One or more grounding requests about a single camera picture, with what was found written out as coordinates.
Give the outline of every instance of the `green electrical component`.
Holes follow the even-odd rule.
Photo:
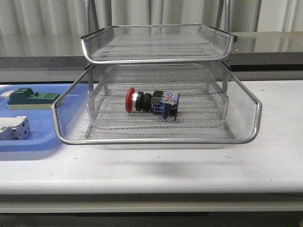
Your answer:
[[[10,110],[50,109],[59,93],[34,92],[30,87],[20,88],[9,95]]]

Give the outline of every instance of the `curtain fold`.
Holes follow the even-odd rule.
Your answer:
[[[203,23],[219,0],[95,0],[99,27]],[[231,31],[303,31],[303,0],[231,0]],[[224,10],[221,19],[224,28]],[[0,35],[85,35],[84,0],[0,0]]]

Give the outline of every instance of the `stacked letter tray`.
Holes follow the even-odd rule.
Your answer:
[[[82,38],[90,65],[52,106],[67,144],[246,143],[261,103],[218,60],[233,36],[204,25],[111,26]],[[176,120],[127,112],[129,88],[179,93]]]

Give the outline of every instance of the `gray countertop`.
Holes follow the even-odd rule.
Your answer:
[[[1,152],[0,195],[303,192],[303,81],[244,85],[264,106],[250,143],[61,144]],[[0,197],[0,213],[5,208]]]
[[[249,32],[238,36],[230,65],[303,64],[303,32]],[[0,36],[0,69],[85,67],[77,35]]]

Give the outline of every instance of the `white circuit breaker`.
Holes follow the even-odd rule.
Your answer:
[[[27,116],[0,118],[0,140],[24,140],[29,133]]]

